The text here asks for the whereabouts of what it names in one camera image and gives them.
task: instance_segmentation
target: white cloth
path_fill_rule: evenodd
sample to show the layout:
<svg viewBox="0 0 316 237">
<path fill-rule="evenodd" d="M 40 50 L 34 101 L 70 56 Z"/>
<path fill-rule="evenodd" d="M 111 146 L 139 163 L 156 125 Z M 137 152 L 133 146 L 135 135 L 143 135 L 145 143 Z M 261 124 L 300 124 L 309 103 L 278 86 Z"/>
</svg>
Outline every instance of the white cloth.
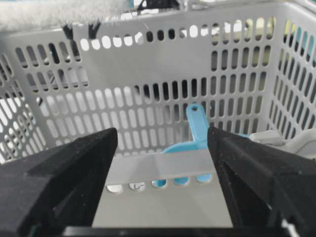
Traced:
<svg viewBox="0 0 316 237">
<path fill-rule="evenodd" d="M 111 21 L 127 9 L 127 0 L 0 1 L 0 31 L 51 29 L 71 23 Z"/>
</svg>

